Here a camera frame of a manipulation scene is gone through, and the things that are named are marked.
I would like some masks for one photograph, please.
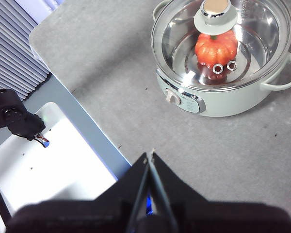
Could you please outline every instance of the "pot handle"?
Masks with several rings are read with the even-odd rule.
[[[289,53],[288,55],[288,61],[291,62],[291,53]],[[289,88],[291,88],[291,82],[285,85],[272,85],[269,84],[271,81],[273,81],[275,79],[276,75],[273,75],[272,77],[270,77],[269,79],[267,79],[266,81],[261,83],[261,87],[269,90],[269,91],[283,91],[283,90],[287,90]]]
[[[164,8],[168,3],[170,3],[172,0],[164,0],[162,1],[161,3],[159,3],[153,10],[153,13],[152,13],[152,17],[153,17],[153,20],[156,21],[157,19],[157,16],[158,16],[158,12]]]

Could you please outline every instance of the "black cable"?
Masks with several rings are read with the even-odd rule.
[[[38,139],[34,138],[35,141],[37,141],[38,143],[40,143],[44,148],[46,148],[46,146],[43,144],[43,142],[40,142]]]

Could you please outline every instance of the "toy pumpkin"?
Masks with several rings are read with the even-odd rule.
[[[238,41],[231,30],[221,35],[201,34],[195,46],[198,62],[212,68],[215,64],[225,66],[237,55]]]

